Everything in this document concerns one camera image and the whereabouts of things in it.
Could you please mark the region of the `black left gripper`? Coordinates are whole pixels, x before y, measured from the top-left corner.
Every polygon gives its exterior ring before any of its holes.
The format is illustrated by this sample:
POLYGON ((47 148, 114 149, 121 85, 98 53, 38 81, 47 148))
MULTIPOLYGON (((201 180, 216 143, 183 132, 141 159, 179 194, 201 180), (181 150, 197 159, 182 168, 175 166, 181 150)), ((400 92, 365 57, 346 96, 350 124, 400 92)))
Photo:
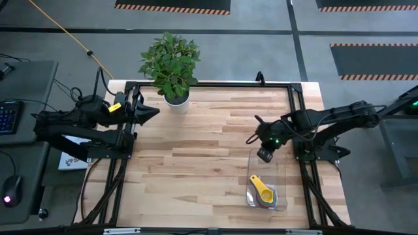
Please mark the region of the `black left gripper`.
POLYGON ((122 125, 135 123, 143 126, 147 121, 160 113, 160 109, 144 105, 141 92, 133 92, 133 101, 128 101, 129 96, 117 92, 114 104, 109 107, 109 125, 122 125))

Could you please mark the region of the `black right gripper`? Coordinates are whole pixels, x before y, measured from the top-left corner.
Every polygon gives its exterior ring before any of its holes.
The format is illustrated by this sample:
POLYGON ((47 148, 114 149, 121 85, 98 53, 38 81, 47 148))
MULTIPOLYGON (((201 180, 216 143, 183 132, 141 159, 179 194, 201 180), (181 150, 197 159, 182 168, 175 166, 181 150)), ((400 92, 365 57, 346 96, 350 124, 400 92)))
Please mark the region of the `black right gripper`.
POLYGON ((246 140, 246 144, 252 144, 256 140, 261 141, 257 156, 265 163, 269 163, 277 149, 294 137, 292 129, 287 122, 278 119, 273 122, 265 122, 260 116, 255 115, 259 122, 255 132, 246 140))

